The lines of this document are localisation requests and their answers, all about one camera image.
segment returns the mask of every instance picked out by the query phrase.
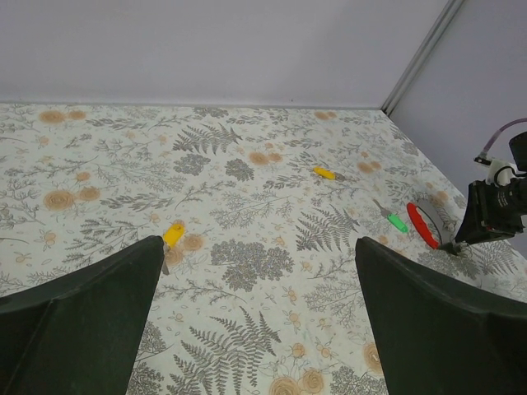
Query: black camera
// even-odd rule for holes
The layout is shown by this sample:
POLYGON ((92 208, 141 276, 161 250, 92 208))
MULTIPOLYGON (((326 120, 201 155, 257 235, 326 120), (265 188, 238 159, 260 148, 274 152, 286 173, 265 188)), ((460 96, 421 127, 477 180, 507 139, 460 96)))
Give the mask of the black camera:
MULTIPOLYGON (((512 138, 509 147, 518 170, 527 172, 527 132, 512 138)), ((444 244, 440 249, 458 253, 461 243, 509 239, 523 233, 521 216, 527 215, 527 174, 512 171, 515 177, 507 185, 489 185, 485 181, 474 181, 469 185, 469 201, 463 223, 454 242, 444 244)))

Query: yellow object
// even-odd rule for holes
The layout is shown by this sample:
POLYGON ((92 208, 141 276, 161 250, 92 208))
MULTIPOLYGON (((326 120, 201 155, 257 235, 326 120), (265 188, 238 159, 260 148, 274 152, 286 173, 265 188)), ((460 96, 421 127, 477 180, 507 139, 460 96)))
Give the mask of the yellow object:
POLYGON ((321 175, 322 177, 325 177, 326 179, 335 179, 335 173, 326 169, 322 169, 321 167, 315 167, 313 171, 316 174, 321 175))
POLYGON ((184 226, 173 224, 163 235, 163 240, 172 249, 184 233, 184 226))

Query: table surface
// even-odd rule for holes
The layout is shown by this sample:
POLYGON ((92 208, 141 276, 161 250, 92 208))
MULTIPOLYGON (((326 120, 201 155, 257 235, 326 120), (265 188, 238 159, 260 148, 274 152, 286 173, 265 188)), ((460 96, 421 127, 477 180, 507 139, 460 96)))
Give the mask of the table surface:
POLYGON ((455 230, 465 199, 380 111, 0 105, 0 133, 0 295, 185 225, 130 395, 386 394, 362 236, 527 300, 509 244, 452 258, 421 241, 408 202, 433 202, 455 230))

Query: white wall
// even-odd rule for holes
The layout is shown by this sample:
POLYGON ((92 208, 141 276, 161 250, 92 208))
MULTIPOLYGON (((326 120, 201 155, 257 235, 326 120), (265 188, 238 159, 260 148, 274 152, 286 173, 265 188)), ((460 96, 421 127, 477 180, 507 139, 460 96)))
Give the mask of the white wall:
POLYGON ((0 100, 380 107, 446 0, 2 0, 0 100))
MULTIPOLYGON (((472 159, 503 124, 527 116, 527 2, 468 0, 392 114, 394 122, 466 194, 484 179, 472 159)), ((512 160, 511 137, 491 154, 512 160)), ((526 235, 514 245, 527 256, 526 235)))

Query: green object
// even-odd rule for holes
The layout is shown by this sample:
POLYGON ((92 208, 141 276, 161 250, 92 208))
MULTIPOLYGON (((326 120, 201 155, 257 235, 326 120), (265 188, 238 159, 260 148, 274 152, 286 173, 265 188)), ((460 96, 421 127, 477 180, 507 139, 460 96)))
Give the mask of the green object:
POLYGON ((395 214, 389 214, 388 221, 390 221, 391 224, 397 229, 399 229, 401 232, 408 233, 408 227, 406 226, 406 224, 395 214))

